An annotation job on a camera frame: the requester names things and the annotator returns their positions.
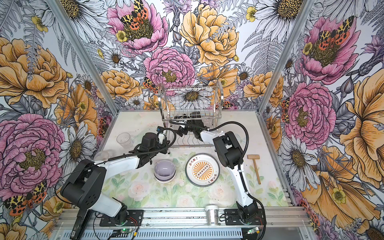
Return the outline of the lavender bowl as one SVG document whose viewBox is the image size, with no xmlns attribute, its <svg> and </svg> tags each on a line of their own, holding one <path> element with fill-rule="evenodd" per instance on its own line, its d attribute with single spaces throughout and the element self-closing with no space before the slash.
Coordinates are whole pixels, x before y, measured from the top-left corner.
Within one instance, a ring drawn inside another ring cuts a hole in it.
<svg viewBox="0 0 384 240">
<path fill-rule="evenodd" d="M 167 160 L 159 161 L 154 166 L 154 176 L 159 180 L 168 180 L 175 176 L 176 166 Z"/>
</svg>

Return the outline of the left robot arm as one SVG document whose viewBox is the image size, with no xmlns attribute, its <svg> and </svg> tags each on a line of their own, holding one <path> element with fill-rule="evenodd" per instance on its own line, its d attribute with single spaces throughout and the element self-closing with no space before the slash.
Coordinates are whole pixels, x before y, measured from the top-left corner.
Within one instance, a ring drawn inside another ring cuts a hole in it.
<svg viewBox="0 0 384 240">
<path fill-rule="evenodd" d="M 88 221 L 91 211 L 113 218 L 121 226 L 128 220 L 127 207 L 120 201 L 102 193 L 106 180 L 125 171 L 139 169 L 152 161 L 158 153 L 166 154 L 176 141 L 177 134 L 170 141 L 160 131 L 146 133 L 142 142 L 128 154 L 104 161 L 82 160 L 69 174 L 61 188 L 61 195 L 79 208 L 75 227 Z"/>
</svg>

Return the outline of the green rimmed white plate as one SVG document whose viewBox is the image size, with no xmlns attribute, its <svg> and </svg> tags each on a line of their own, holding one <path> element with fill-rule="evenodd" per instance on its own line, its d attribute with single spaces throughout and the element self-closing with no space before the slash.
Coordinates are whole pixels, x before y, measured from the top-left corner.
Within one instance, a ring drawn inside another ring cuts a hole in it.
<svg viewBox="0 0 384 240">
<path fill-rule="evenodd" d="M 205 187 L 209 187 L 209 186 L 213 185 L 216 181 L 213 181 L 213 182 L 211 182 L 211 181 L 194 182 L 192 180 L 189 180 L 189 182 L 196 187 L 205 188 Z"/>
</svg>

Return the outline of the pink patterned white plate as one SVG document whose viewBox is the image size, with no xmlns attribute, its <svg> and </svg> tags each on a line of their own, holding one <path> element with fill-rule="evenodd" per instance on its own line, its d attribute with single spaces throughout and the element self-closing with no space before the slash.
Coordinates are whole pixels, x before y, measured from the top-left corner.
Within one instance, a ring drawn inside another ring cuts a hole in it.
<svg viewBox="0 0 384 240">
<path fill-rule="evenodd" d="M 187 161 L 185 172 L 188 180 L 213 182 L 220 176 L 220 165 L 211 155 L 197 154 Z"/>
</svg>

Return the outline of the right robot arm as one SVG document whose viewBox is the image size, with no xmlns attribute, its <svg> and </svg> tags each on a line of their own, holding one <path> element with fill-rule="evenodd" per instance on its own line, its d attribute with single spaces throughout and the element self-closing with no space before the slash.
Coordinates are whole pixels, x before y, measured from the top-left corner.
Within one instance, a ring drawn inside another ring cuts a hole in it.
<svg viewBox="0 0 384 240">
<path fill-rule="evenodd" d="M 265 226 L 267 223 L 264 205 L 250 193 L 244 174 L 244 157 L 250 141 L 248 130 L 243 124 L 236 121 L 228 121 L 215 128 L 208 128 L 204 124 L 195 124 L 194 121 L 196 120 L 198 119 L 181 118 L 170 120 L 170 123 L 182 126 L 189 132 L 198 132 L 197 136 L 199 136 L 200 141 L 214 145 L 221 165 L 228 169 L 233 180 L 239 218 L 243 223 L 259 219 L 261 224 Z M 241 147 L 232 131 L 219 132 L 220 128 L 227 125 L 236 125 L 244 131 L 246 137 L 244 148 Z"/>
</svg>

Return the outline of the clear glass tumbler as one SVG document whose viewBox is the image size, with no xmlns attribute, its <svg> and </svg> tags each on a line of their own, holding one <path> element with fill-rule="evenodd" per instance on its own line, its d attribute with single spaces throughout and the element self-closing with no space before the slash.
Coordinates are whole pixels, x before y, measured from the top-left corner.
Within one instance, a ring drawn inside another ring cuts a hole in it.
<svg viewBox="0 0 384 240">
<path fill-rule="evenodd" d="M 133 140 L 129 133 L 121 133 L 116 138 L 118 144 L 124 149 L 130 149 L 133 146 Z"/>
</svg>

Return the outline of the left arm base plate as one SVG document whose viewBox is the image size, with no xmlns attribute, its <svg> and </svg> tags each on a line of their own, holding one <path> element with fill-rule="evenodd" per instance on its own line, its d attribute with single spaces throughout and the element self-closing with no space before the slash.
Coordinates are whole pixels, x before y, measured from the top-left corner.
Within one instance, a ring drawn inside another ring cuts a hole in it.
<svg viewBox="0 0 384 240">
<path fill-rule="evenodd" d="M 100 220 L 101 227 L 139 227 L 142 225 L 144 210 L 126 210 L 115 217 L 103 215 Z"/>
</svg>

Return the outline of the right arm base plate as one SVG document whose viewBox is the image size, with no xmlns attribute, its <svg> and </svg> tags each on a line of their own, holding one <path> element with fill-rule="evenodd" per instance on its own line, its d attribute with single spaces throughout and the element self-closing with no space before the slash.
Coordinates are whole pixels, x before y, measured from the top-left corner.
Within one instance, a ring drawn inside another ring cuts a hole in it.
<svg viewBox="0 0 384 240">
<path fill-rule="evenodd" d="M 256 214 L 247 220 L 242 220 L 237 209 L 224 209 L 224 221 L 227 226 L 235 225 L 255 225 L 261 226 L 266 224 L 266 220 L 262 214 Z"/>
</svg>

